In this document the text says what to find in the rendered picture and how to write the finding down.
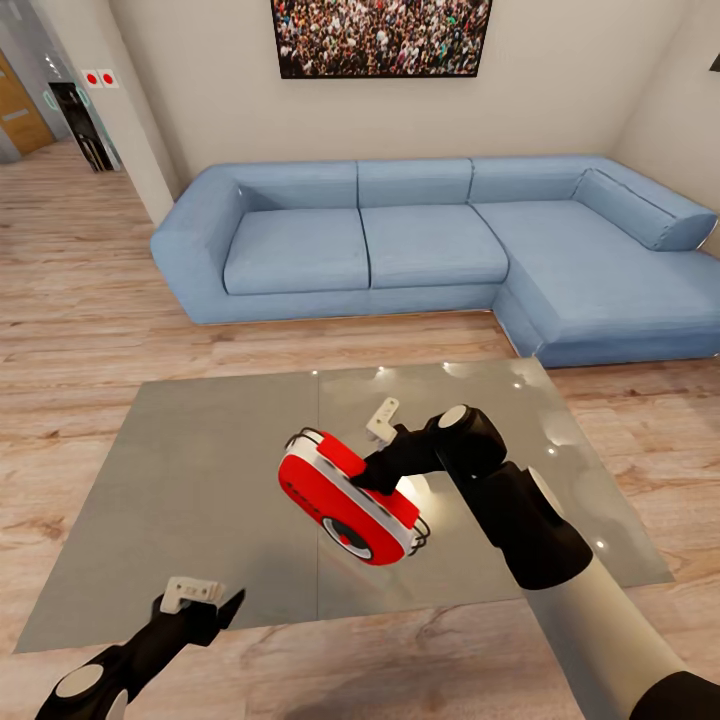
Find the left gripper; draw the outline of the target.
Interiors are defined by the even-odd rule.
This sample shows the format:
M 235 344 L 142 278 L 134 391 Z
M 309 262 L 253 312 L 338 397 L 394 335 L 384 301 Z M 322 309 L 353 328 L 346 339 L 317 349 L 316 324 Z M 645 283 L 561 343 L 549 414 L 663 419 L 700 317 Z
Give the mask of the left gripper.
M 221 629 L 227 629 L 245 598 L 245 588 L 233 596 L 224 606 L 191 601 L 191 606 L 178 613 L 161 611 L 162 596 L 154 600 L 152 620 L 140 630 L 153 635 L 159 642 L 163 660 L 161 671 L 186 645 L 209 646 Z

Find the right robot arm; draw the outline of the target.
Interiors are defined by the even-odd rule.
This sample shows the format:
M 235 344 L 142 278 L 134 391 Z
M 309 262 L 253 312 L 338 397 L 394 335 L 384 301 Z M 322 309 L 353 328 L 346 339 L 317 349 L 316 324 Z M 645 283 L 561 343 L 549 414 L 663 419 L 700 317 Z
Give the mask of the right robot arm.
M 491 420 L 462 404 L 410 432 L 388 397 L 365 427 L 375 441 L 355 487 L 389 496 L 405 476 L 447 470 L 535 614 L 586 720 L 720 720 L 720 686 L 658 634 L 565 519 L 532 467 L 505 461 Z

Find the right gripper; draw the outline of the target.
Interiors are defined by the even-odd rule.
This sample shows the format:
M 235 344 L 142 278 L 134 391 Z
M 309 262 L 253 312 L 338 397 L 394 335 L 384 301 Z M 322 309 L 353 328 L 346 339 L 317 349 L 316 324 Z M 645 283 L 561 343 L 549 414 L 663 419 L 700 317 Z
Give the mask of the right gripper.
M 389 496 L 402 477 L 422 474 L 422 470 L 412 464 L 406 448 L 412 432 L 402 423 L 394 428 L 397 430 L 395 440 L 382 451 L 375 451 L 374 455 L 370 456 L 363 473 L 350 478 L 352 485 Z

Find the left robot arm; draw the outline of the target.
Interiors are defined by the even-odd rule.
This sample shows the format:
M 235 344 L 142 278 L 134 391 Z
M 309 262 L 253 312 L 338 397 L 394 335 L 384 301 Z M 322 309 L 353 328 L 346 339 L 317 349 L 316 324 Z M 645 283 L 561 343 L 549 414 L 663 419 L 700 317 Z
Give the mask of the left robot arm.
M 209 646 L 227 629 L 245 598 L 245 588 L 224 606 L 224 582 L 172 576 L 164 598 L 152 606 L 152 620 L 125 645 L 111 645 L 83 667 L 65 675 L 35 720 L 123 720 L 146 684 L 186 645 Z

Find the radio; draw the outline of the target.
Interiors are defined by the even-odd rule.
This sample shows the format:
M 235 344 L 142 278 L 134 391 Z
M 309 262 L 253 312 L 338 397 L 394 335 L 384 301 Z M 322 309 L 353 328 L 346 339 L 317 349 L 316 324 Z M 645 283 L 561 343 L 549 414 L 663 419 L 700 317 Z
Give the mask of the radio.
M 389 496 L 361 489 L 350 478 L 367 460 L 326 431 L 302 430 L 285 445 L 279 483 L 349 553 L 369 565 L 388 565 L 414 555 L 427 537 L 419 509 L 398 489 Z

